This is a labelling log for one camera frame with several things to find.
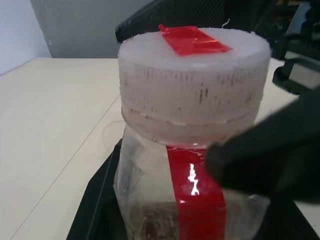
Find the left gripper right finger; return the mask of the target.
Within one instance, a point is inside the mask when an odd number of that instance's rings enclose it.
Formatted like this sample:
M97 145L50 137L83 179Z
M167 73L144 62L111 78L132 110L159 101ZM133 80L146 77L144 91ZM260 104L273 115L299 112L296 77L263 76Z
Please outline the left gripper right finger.
M205 168L224 188L270 199L254 240L320 240L296 206L320 205L320 89L211 145Z

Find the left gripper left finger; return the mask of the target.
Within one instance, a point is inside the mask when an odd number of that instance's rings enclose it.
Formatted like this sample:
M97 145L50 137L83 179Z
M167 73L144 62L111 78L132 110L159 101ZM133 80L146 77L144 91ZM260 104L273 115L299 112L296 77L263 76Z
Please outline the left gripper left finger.
M114 191L119 141L89 180L66 240L125 240L125 224Z

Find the clear plastic drink bottle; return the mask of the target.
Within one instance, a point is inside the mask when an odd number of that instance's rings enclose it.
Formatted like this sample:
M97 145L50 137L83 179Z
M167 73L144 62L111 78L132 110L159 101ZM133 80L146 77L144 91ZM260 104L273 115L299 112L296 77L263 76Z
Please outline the clear plastic drink bottle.
M206 152L125 126L114 191L128 240L254 240L270 200L221 188Z

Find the white foam-covered bottle cap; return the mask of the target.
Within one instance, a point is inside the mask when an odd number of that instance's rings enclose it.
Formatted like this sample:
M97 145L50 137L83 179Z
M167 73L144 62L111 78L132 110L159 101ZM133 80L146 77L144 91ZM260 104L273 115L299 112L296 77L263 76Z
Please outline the white foam-covered bottle cap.
M138 135L168 145L208 145L254 124L269 43L238 29L202 32L230 50L179 56L160 32L138 34L120 45L121 113Z

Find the clear wine glass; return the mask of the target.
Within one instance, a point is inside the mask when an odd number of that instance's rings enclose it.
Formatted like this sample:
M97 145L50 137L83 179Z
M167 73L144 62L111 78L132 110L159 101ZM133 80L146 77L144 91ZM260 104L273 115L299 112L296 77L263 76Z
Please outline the clear wine glass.
M126 123L123 120L116 120L109 123L102 131L102 143L107 151L112 151L114 146L123 137Z

